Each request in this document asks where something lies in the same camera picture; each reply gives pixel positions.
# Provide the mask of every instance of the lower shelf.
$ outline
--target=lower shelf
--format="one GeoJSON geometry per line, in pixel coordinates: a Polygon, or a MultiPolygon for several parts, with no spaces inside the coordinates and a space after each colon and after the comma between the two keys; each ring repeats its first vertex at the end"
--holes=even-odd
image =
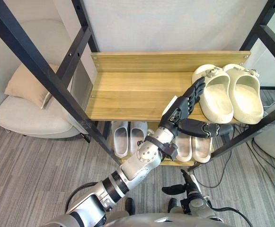
{"type": "MultiPolygon", "coordinates": [[[[156,130],[158,128],[158,124],[159,122],[148,122],[148,129],[152,129],[152,130],[156,130]]],[[[113,147],[113,142],[111,140],[111,137],[108,138],[111,146],[113,147]]],[[[212,146],[211,148],[211,153],[214,152],[214,147],[212,146]]],[[[130,157],[130,155],[127,155],[124,158],[120,158],[119,160],[121,161],[121,163],[124,163],[128,158],[130,157]]],[[[160,165],[161,166],[194,166],[194,159],[192,158],[190,161],[187,162],[181,162],[178,161],[177,159],[174,161],[171,161],[170,159],[166,158],[165,160],[163,160],[160,165]]]]}
{"type": "MultiPolygon", "coordinates": [[[[120,161],[124,163],[128,158],[129,156],[125,158],[120,158],[120,161]]],[[[160,163],[160,165],[161,166],[194,166],[194,160],[191,159],[188,162],[180,162],[178,160],[171,161],[170,159],[166,158],[160,163]]]]}

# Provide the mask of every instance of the black cable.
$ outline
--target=black cable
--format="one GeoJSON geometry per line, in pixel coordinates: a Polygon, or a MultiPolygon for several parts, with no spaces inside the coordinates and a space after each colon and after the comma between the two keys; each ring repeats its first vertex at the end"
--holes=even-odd
{"type": "Polygon", "coordinates": [[[274,158],[273,156],[269,155],[268,153],[266,153],[266,151],[263,150],[263,149],[256,143],[256,141],[255,141],[254,139],[253,139],[253,141],[254,141],[254,143],[256,144],[256,146],[257,146],[262,152],[264,152],[266,155],[268,155],[269,157],[271,157],[272,159],[275,160],[275,158],[274,158]]]}
{"type": "MultiPolygon", "coordinates": [[[[235,135],[235,127],[233,128],[233,136],[232,136],[232,139],[234,138],[234,135],[235,135]]],[[[231,155],[232,155],[232,150],[230,151],[230,155],[229,155],[229,157],[228,157],[226,163],[224,164],[224,167],[223,167],[223,170],[222,170],[222,176],[221,176],[220,180],[218,181],[218,183],[217,183],[216,185],[210,186],[210,185],[204,185],[203,183],[200,183],[199,180],[197,179],[197,177],[195,176],[195,172],[193,171],[194,177],[195,177],[195,179],[197,180],[197,182],[198,182],[201,186],[203,186],[203,187],[205,187],[205,188],[216,188],[216,187],[218,187],[218,186],[221,184],[221,182],[222,182],[223,175],[224,175],[224,172],[225,172],[227,163],[228,163],[228,161],[229,161],[230,158],[231,158],[231,155]]]]}
{"type": "Polygon", "coordinates": [[[251,145],[252,145],[252,148],[254,149],[255,153],[256,153],[258,156],[260,156],[265,162],[267,162],[267,163],[275,170],[275,166],[272,165],[270,162],[268,162],[264,157],[262,157],[262,156],[256,151],[253,142],[256,143],[255,140],[254,140],[254,138],[252,139],[251,145]]]}
{"type": "Polygon", "coordinates": [[[74,196],[76,193],[78,193],[80,190],[82,190],[82,189],[84,189],[84,188],[92,187],[92,186],[94,186],[94,185],[96,185],[96,184],[97,184],[97,182],[90,182],[90,183],[83,184],[83,185],[81,185],[80,187],[78,187],[77,189],[75,189],[75,190],[71,193],[71,195],[68,197],[68,199],[67,199],[66,206],[65,206],[65,213],[67,213],[67,210],[68,210],[68,208],[69,208],[70,201],[71,201],[71,199],[73,198],[73,196],[74,196]]]}
{"type": "Polygon", "coordinates": [[[249,225],[250,227],[253,227],[253,225],[252,225],[252,223],[249,221],[249,219],[247,219],[246,216],[244,216],[242,213],[240,213],[239,210],[234,209],[234,208],[232,208],[232,207],[214,208],[214,207],[212,207],[212,205],[211,205],[210,203],[208,203],[208,201],[207,201],[207,204],[208,204],[208,206],[209,206],[212,210],[214,210],[214,211],[216,211],[216,212],[233,211],[233,212],[235,212],[235,213],[238,213],[239,215],[241,215],[241,216],[243,217],[243,219],[245,219],[245,221],[248,223],[248,225],[249,225]]]}
{"type": "Polygon", "coordinates": [[[261,166],[261,168],[264,170],[264,172],[266,173],[266,175],[268,176],[270,182],[272,183],[272,185],[274,186],[274,190],[275,190],[275,184],[272,181],[270,175],[268,174],[268,172],[266,171],[266,169],[263,167],[263,165],[260,163],[260,161],[257,159],[257,157],[255,156],[252,148],[250,147],[250,145],[246,142],[247,147],[249,148],[249,150],[251,151],[252,155],[254,156],[254,158],[256,159],[256,161],[259,163],[259,165],[261,166]]]}

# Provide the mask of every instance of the slipper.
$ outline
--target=slipper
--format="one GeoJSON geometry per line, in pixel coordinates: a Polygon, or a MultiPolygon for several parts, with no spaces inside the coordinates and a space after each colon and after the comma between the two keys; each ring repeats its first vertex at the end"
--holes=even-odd
{"type": "Polygon", "coordinates": [[[206,64],[195,70],[192,83],[203,76],[205,87],[199,104],[204,115],[213,123],[230,122],[233,118],[233,106],[229,97],[229,75],[222,68],[206,64]]]}
{"type": "Polygon", "coordinates": [[[130,126],[130,154],[134,154],[138,148],[138,142],[144,141],[147,136],[147,122],[131,122],[130,126]]]}
{"type": "Polygon", "coordinates": [[[256,70],[248,70],[237,64],[229,64],[223,70],[230,76],[229,95],[234,117],[245,124],[257,124],[263,117],[256,70]]]}
{"type": "Polygon", "coordinates": [[[185,135],[183,133],[178,133],[175,138],[175,144],[177,148],[177,160],[181,162],[190,161],[192,158],[192,138],[191,136],[185,135]]]}
{"type": "Polygon", "coordinates": [[[195,161],[206,163],[211,158],[212,137],[192,137],[192,156],[195,161]]]}
{"type": "Polygon", "coordinates": [[[114,143],[114,153],[118,157],[128,154],[128,122],[111,122],[114,143]]]}

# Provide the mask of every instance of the chair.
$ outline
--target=chair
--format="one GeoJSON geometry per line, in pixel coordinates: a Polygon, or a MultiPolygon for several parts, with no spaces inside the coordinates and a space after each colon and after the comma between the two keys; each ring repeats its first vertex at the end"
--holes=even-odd
{"type": "MultiPolygon", "coordinates": [[[[21,26],[48,63],[60,65],[71,40],[64,25],[54,20],[34,20],[21,26]]],[[[0,126],[23,135],[39,138],[67,138],[79,133],[87,134],[81,125],[52,97],[45,109],[23,98],[4,94],[21,61],[0,40],[0,126]]],[[[89,78],[79,62],[68,86],[76,101],[86,108],[89,78]]]]}

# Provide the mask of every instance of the wooden panel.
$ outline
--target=wooden panel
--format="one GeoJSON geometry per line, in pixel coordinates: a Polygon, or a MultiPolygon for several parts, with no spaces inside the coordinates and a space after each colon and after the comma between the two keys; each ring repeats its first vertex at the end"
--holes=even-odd
{"type": "MultiPolygon", "coordinates": [[[[191,86],[191,76],[188,72],[98,73],[86,113],[94,121],[160,121],[173,96],[191,86]]],[[[199,104],[189,118],[208,121],[199,104]]]]}
{"type": "Polygon", "coordinates": [[[203,64],[244,63],[249,51],[101,52],[92,58],[98,72],[194,72],[203,64]]]}
{"type": "MultiPolygon", "coordinates": [[[[121,158],[121,163],[124,163],[129,157],[121,158]]],[[[188,162],[180,162],[178,160],[171,161],[170,159],[165,159],[160,163],[161,166],[193,166],[194,160],[191,159],[188,162]]]]}

